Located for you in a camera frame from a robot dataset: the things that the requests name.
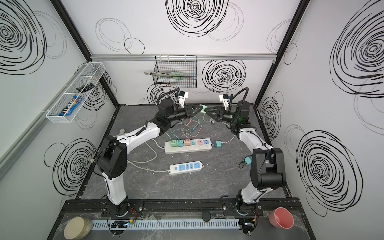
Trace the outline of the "teal charger plug with cable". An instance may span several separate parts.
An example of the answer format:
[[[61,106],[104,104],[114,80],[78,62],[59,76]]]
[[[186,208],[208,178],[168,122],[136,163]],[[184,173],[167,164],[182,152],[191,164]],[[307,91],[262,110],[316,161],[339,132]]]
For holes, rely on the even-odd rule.
[[[176,134],[178,136],[178,138],[179,138],[177,140],[177,144],[178,144],[177,147],[191,147],[191,146],[197,145],[197,142],[196,142],[195,138],[199,135],[200,130],[202,128],[202,124],[201,124],[201,121],[198,118],[194,118],[194,119],[192,119],[192,123],[190,124],[189,138],[190,138],[190,141],[191,141],[191,145],[190,146],[184,146],[184,140],[186,138],[182,134],[181,123],[184,126],[188,122],[189,121],[181,121],[179,128],[176,129],[175,131],[173,131],[174,134]]]

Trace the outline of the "pink charger plug with cable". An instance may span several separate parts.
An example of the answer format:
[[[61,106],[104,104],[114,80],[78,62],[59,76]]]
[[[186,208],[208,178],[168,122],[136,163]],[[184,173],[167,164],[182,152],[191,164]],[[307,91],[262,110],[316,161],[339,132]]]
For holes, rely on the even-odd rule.
[[[190,146],[191,145],[191,141],[190,141],[190,138],[189,138],[189,134],[190,134],[190,124],[192,123],[192,119],[189,120],[189,122],[187,124],[185,124],[184,126],[182,125],[181,123],[181,130],[182,130],[182,134],[183,136],[186,138],[184,140],[184,146]]]

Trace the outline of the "large multicolour power strip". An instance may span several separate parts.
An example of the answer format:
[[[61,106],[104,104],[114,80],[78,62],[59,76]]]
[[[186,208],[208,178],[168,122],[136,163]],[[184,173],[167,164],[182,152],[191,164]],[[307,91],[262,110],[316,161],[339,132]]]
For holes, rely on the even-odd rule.
[[[211,139],[171,140],[165,143],[166,154],[194,153],[212,150]]]

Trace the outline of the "small blue white power strip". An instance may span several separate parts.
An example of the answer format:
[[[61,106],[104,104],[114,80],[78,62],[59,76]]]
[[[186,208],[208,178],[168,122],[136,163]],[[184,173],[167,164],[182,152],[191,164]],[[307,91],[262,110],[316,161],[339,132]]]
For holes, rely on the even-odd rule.
[[[198,172],[201,171],[203,167],[204,165],[200,161],[170,165],[170,175]]]

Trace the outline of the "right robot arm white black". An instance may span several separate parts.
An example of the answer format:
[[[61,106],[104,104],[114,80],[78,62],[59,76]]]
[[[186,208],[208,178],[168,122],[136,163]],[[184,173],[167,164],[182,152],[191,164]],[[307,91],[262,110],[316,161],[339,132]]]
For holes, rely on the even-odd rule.
[[[252,152],[250,183],[236,197],[239,211],[244,205],[258,204],[265,194],[287,185],[284,153],[257,134],[249,121],[248,102],[238,103],[234,112],[222,106],[208,107],[205,112],[215,121],[225,123],[231,133]]]

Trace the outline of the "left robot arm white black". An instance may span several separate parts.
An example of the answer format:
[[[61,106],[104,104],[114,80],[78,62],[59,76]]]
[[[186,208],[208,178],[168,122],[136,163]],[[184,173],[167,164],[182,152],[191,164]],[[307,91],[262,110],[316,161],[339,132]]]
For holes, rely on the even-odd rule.
[[[193,104],[177,105],[171,99],[162,100],[157,107],[158,112],[154,118],[147,121],[143,127],[119,137],[105,137],[101,150],[95,156],[95,163],[108,190],[107,206],[119,216],[126,215],[130,207],[123,178],[128,164],[128,153],[166,133],[172,122],[191,119],[204,109],[203,106]]]

